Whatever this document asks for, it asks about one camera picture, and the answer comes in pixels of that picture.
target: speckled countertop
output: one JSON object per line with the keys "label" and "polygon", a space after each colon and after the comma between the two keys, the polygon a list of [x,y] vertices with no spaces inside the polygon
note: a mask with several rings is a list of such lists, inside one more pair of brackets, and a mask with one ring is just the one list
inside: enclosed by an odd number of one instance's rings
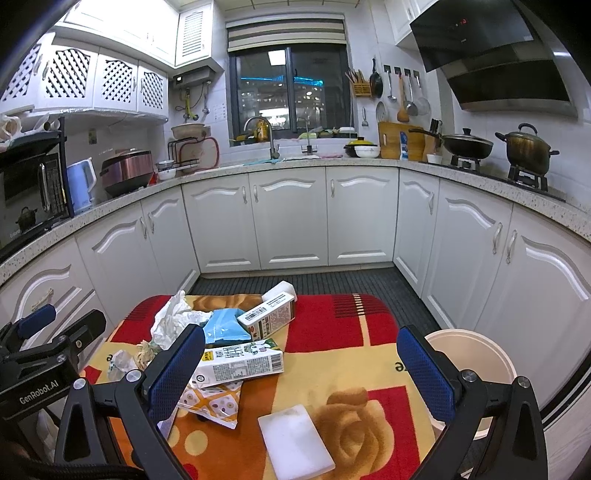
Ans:
{"label": "speckled countertop", "polygon": [[198,180],[213,179],[226,175],[236,175],[241,173],[251,173],[256,171],[277,170],[285,168],[303,168],[303,167],[399,167],[407,170],[419,171],[434,175],[442,179],[453,180],[470,187],[474,187],[484,192],[493,193],[499,197],[506,198],[519,205],[523,205],[555,222],[563,225],[568,230],[580,235],[585,240],[591,242],[591,216],[576,209],[567,203],[554,200],[552,198],[530,192],[522,188],[510,185],[508,183],[474,175],[468,171],[455,170],[452,168],[441,167],[439,165],[419,163],[414,161],[398,161],[361,158],[334,158],[321,160],[295,160],[285,161],[275,165],[237,165],[217,168],[198,172],[184,177],[167,180],[154,186],[137,190],[127,195],[118,197],[108,202],[102,203],[88,210],[73,219],[67,220],[61,225],[56,226],[50,232],[34,240],[16,254],[0,265],[0,286],[6,283],[18,270],[28,264],[34,258],[41,255],[44,251],[51,248],[56,243],[72,235],[76,231],[84,228],[86,225],[102,218],[120,208],[131,203],[154,195],[155,193],[167,190],[177,185],[190,183]]}

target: frying pan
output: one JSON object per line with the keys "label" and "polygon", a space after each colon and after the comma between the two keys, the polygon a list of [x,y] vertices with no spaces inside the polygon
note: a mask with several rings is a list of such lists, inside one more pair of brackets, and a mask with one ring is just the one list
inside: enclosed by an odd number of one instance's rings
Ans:
{"label": "frying pan", "polygon": [[374,58],[374,70],[369,77],[369,88],[371,89],[371,96],[374,98],[381,98],[384,92],[384,83],[382,77],[375,69],[375,58]]}

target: white cabinet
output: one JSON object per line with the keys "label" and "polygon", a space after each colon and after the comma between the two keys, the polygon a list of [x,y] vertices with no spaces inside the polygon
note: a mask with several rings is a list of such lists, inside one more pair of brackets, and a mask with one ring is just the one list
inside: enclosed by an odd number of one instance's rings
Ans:
{"label": "white cabinet", "polygon": [[168,79],[166,75],[141,61],[138,66],[138,82],[136,110],[139,113],[168,116]]}
{"label": "white cabinet", "polygon": [[400,170],[394,264],[420,297],[431,255],[439,204],[439,179]]}
{"label": "white cabinet", "polygon": [[248,180],[261,268],[328,265],[324,169],[262,171]]}
{"label": "white cabinet", "polygon": [[[50,342],[63,329],[91,310],[105,311],[96,296],[74,238],[70,238],[28,264],[0,290],[0,310],[12,323],[51,304],[56,319],[23,344],[31,348]],[[79,355],[80,369],[94,347],[113,331],[106,317],[105,332]]]}
{"label": "white cabinet", "polygon": [[392,261],[398,169],[328,167],[326,188],[329,265]]}
{"label": "white cabinet", "polygon": [[442,328],[476,326],[503,259],[511,209],[495,195],[440,181],[421,298]]}
{"label": "white cabinet", "polygon": [[517,373],[531,380],[542,407],[589,350],[591,248],[517,205],[508,232],[476,331],[498,343]]}
{"label": "white cabinet", "polygon": [[164,282],[162,294],[188,291],[199,277],[181,187],[141,201],[148,236]]}
{"label": "white cabinet", "polygon": [[75,41],[51,46],[35,109],[92,108],[98,52],[97,47]]}
{"label": "white cabinet", "polygon": [[94,108],[135,112],[138,62],[114,51],[100,50],[96,66]]}
{"label": "white cabinet", "polygon": [[38,106],[44,59],[47,61],[51,56],[51,42],[54,37],[55,33],[47,33],[33,45],[0,96],[0,112],[11,115],[33,110]]}
{"label": "white cabinet", "polygon": [[261,269],[247,174],[187,183],[183,197],[202,272]]}
{"label": "white cabinet", "polygon": [[179,15],[175,65],[181,66],[212,54],[213,11],[211,3]]}
{"label": "white cabinet", "polygon": [[76,241],[114,324],[141,301],[165,291],[139,202],[85,227]]}

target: brass pot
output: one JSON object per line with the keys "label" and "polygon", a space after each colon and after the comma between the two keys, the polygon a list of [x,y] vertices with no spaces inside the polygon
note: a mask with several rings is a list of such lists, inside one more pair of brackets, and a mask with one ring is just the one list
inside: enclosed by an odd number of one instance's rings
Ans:
{"label": "brass pot", "polygon": [[[522,132],[523,127],[531,128],[535,135]],[[560,153],[550,150],[550,146],[538,137],[536,127],[531,124],[519,124],[517,132],[505,135],[496,132],[495,135],[507,144],[507,159],[511,165],[538,175],[546,175],[550,169],[550,157]]]}

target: wooden cutting board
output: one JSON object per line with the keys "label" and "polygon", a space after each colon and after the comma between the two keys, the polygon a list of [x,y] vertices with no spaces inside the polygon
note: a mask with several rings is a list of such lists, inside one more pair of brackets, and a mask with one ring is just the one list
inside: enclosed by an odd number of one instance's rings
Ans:
{"label": "wooden cutting board", "polygon": [[400,159],[400,132],[406,132],[408,137],[408,159],[423,160],[425,150],[425,135],[408,133],[409,128],[422,128],[417,125],[399,124],[395,122],[378,122],[379,146],[382,158]]}

